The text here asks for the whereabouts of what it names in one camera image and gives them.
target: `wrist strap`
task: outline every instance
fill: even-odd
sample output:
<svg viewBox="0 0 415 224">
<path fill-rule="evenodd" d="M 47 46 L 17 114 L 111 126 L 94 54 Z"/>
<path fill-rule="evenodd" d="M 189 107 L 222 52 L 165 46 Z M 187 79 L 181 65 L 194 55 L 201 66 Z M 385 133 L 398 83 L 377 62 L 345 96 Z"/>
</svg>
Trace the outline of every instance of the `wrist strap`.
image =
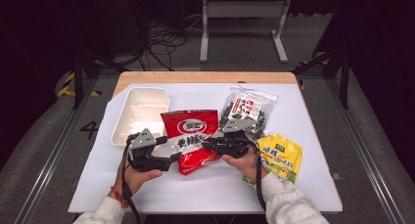
<svg viewBox="0 0 415 224">
<path fill-rule="evenodd" d="M 111 187 L 111 191 L 114 192 L 116 200 L 121 203 L 122 208 L 128 208 L 128 202 L 119 194 L 115 187 Z"/>
</svg>

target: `wooden table edge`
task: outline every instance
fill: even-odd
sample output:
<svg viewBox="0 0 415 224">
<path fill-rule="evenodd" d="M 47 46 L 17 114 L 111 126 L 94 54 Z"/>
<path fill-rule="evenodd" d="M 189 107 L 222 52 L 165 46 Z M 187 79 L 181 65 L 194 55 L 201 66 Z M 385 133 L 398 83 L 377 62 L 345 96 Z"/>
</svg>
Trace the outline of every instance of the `wooden table edge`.
<svg viewBox="0 0 415 224">
<path fill-rule="evenodd" d="M 126 71 L 119 76 L 113 97 L 133 83 L 281 83 L 297 84 L 291 72 L 266 71 Z"/>
</svg>

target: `white plastic tray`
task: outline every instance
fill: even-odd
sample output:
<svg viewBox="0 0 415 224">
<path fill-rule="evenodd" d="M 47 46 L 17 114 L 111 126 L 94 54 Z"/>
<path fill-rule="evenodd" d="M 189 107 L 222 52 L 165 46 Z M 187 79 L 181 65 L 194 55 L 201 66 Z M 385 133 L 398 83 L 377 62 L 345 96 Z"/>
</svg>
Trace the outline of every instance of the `white plastic tray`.
<svg viewBox="0 0 415 224">
<path fill-rule="evenodd" d="M 128 135 L 149 128 L 155 138 L 164 135 L 160 113 L 168 111 L 169 99 L 162 88 L 132 88 L 125 99 L 111 141 L 125 146 Z"/>
</svg>

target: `metal frame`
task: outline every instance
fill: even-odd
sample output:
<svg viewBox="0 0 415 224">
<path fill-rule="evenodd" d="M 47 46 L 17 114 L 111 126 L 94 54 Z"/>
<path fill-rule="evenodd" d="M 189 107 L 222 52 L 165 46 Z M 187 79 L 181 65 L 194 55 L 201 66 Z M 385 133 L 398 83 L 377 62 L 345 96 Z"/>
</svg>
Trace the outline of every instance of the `metal frame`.
<svg viewBox="0 0 415 224">
<path fill-rule="evenodd" d="M 88 80 L 86 83 L 86 88 L 84 89 L 85 96 L 88 96 L 88 93 L 93 90 L 97 81 L 98 79 Z M 79 115 L 82 112 L 82 109 L 85 106 L 87 100 L 88 98 L 83 98 L 79 103 L 78 108 L 72 110 L 72 113 L 69 116 L 69 119 L 58 139 L 58 142 L 55 144 L 55 147 L 49 155 L 48 160 L 46 161 L 42 170 L 40 171 L 39 176 L 37 177 L 37 180 L 30 191 L 30 194 L 27 196 L 27 199 L 24 202 L 19 215 L 16 217 L 16 224 L 29 222 L 31 215 L 39 204 L 40 199 L 42 198 L 43 193 L 45 192 L 46 187 L 48 186 L 49 181 L 51 180 L 52 175 L 58 166 L 59 160 L 61 159 L 61 156 L 65 151 L 65 147 L 67 146 L 68 136 L 72 131 L 77 119 L 79 118 Z"/>
<path fill-rule="evenodd" d="M 363 137 L 361 136 L 353 120 L 353 117 L 350 114 L 350 111 L 344 108 L 343 101 L 338 98 L 339 91 L 341 90 L 339 90 L 337 87 L 336 81 L 334 79 L 327 79 L 326 84 L 333 99 L 336 101 L 338 109 L 340 110 L 342 117 L 347 125 L 347 128 L 354 141 L 356 152 L 363 164 L 363 167 L 366 170 L 366 173 L 373 185 L 376 194 L 378 195 L 379 201 L 385 210 L 385 214 L 391 223 L 406 223 L 399 211 L 399 208 L 393 200 L 392 194 L 389 191 L 387 184 L 385 183 L 381 171 L 378 169 L 375 161 L 372 158 L 369 149 L 367 148 L 367 145 L 364 142 Z"/>
<path fill-rule="evenodd" d="M 277 49 L 281 63 L 288 61 L 286 52 L 281 42 L 281 33 L 290 7 L 291 0 L 268 2 L 234 2 L 211 1 L 203 3 L 203 35 L 201 44 L 200 62 L 208 61 L 208 18 L 227 17 L 267 17 L 278 18 L 278 27 L 271 30 L 271 36 Z"/>
</svg>

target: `human hand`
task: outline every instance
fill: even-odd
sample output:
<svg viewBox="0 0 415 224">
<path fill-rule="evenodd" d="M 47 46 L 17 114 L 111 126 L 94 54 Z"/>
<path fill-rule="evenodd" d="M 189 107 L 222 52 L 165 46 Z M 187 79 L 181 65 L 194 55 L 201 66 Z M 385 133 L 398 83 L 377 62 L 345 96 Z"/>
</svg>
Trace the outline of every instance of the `human hand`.
<svg viewBox="0 0 415 224">
<path fill-rule="evenodd" d="M 127 167 L 124 173 L 125 182 L 127 183 L 132 195 L 137 193 L 145 182 L 162 176 L 161 170 L 153 169 L 147 172 L 140 172 L 132 168 L 129 165 L 128 160 L 125 163 L 125 166 Z M 119 194 L 122 195 L 122 162 L 119 164 L 118 172 L 116 173 L 114 188 Z M 108 196 L 116 199 L 114 191 L 110 191 Z"/>
<path fill-rule="evenodd" d="M 253 148 L 250 148 L 246 155 L 240 158 L 234 158 L 229 155 L 223 155 L 222 159 L 229 165 L 236 167 L 242 174 L 244 174 L 252 183 L 256 183 L 256 164 L 254 164 L 256 154 Z M 269 172 L 261 165 L 261 179 Z"/>
</svg>

